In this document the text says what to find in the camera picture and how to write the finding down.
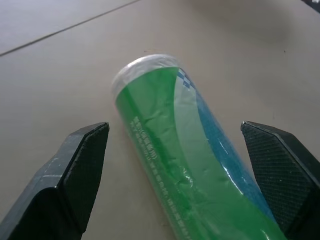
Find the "beige tiled floor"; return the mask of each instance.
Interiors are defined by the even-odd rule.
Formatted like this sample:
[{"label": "beige tiled floor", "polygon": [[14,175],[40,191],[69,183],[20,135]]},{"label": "beige tiled floor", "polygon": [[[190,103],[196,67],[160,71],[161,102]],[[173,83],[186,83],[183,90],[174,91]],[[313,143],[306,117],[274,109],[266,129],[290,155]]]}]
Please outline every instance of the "beige tiled floor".
[{"label": "beige tiled floor", "polygon": [[140,0],[0,58],[0,219],[66,135],[108,121],[83,239],[173,239],[110,94],[147,54],[176,56],[249,166],[240,123],[295,134],[320,159],[320,15],[300,0]]}]

